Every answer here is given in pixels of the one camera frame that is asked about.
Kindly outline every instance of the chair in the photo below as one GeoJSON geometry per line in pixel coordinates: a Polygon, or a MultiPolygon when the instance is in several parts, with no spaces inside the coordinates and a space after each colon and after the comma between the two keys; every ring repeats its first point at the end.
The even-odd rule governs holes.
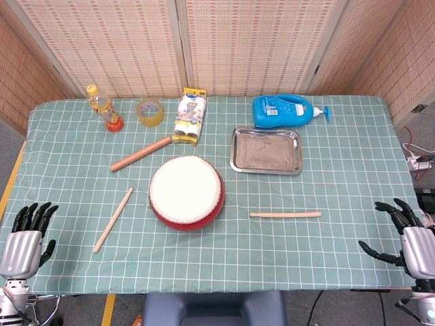
{"type": "Polygon", "coordinates": [[[150,293],[145,326],[287,326],[282,292],[150,293]]]}

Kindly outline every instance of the stainless steel tray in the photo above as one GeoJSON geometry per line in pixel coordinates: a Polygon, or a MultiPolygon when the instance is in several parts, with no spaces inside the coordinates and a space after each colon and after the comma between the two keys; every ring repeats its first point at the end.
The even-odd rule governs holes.
{"type": "Polygon", "coordinates": [[[302,170],[300,135],[291,130],[235,128],[230,165],[237,172],[298,175],[302,170]]]}

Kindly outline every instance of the green checkered tablecloth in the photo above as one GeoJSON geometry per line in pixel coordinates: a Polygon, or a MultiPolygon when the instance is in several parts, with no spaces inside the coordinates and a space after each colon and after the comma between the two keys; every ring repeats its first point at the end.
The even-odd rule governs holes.
{"type": "Polygon", "coordinates": [[[32,112],[28,143],[1,228],[0,247],[18,210],[51,201],[59,210],[46,243],[52,259],[31,279],[35,293],[145,293],[348,289],[409,286],[402,268],[375,261],[358,240],[398,253],[400,241],[374,201],[399,197],[417,209],[411,176],[382,99],[306,96],[332,108],[296,128],[303,171],[297,176],[236,173],[232,131],[252,125],[252,98],[209,97],[201,141],[171,144],[118,173],[109,165],[173,131],[178,99],[162,98],[163,123],[146,128],[137,99],[117,99],[121,132],[106,131],[84,99],[42,104],[32,112]],[[150,178],[175,156],[198,155],[214,165],[226,201],[206,228],[178,232],[148,206],[150,178]],[[123,199],[128,204],[98,254],[92,247],[123,199]],[[319,210],[317,219],[249,218],[251,211],[319,210]]]}

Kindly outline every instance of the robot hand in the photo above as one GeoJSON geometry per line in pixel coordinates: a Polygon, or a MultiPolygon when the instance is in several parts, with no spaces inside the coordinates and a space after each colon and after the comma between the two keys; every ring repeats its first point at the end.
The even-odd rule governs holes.
{"type": "Polygon", "coordinates": [[[56,246],[56,241],[51,240],[41,255],[50,218],[58,208],[50,205],[51,202],[42,205],[34,217],[37,203],[20,209],[12,233],[7,236],[0,260],[0,275],[7,279],[0,289],[0,325],[21,325],[23,321],[25,325],[31,324],[23,312],[30,295],[27,279],[49,260],[56,246]]]}
{"type": "Polygon", "coordinates": [[[400,256],[378,253],[364,241],[358,242],[368,255],[402,266],[405,273],[416,280],[412,287],[413,296],[399,300],[396,307],[424,325],[435,325],[435,233],[433,229],[424,228],[406,202],[397,198],[394,198],[394,202],[400,206],[401,211],[384,202],[375,202],[375,208],[391,215],[402,244],[400,256]],[[410,300],[417,303],[417,315],[404,306],[410,300]]]}

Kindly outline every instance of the drumstick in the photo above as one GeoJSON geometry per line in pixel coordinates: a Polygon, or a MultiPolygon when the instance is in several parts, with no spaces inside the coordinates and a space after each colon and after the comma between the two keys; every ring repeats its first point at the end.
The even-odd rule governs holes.
{"type": "Polygon", "coordinates": [[[320,217],[320,212],[302,213],[250,213],[250,217],[320,217]]]}
{"type": "Polygon", "coordinates": [[[120,170],[121,168],[125,168],[127,165],[132,164],[133,162],[136,162],[137,160],[146,157],[146,155],[151,154],[152,152],[156,151],[157,149],[160,149],[168,144],[172,143],[172,137],[165,137],[159,141],[156,141],[154,144],[151,144],[150,146],[147,146],[140,151],[137,151],[134,154],[131,154],[130,156],[127,156],[126,158],[123,158],[122,160],[113,163],[110,166],[111,172],[116,172],[120,170]]]}
{"type": "Polygon", "coordinates": [[[104,241],[107,238],[107,235],[109,234],[110,230],[113,228],[116,220],[118,219],[118,216],[120,216],[122,209],[124,208],[125,204],[128,202],[128,199],[130,198],[130,195],[132,192],[133,192],[133,188],[130,188],[127,191],[127,194],[125,195],[124,199],[121,201],[121,204],[119,205],[118,209],[115,211],[114,215],[111,217],[111,219],[110,219],[109,223],[107,224],[106,228],[104,229],[104,232],[101,235],[100,239],[95,244],[95,247],[92,250],[94,253],[98,253],[98,250],[100,250],[101,246],[103,245],[104,241]]]}

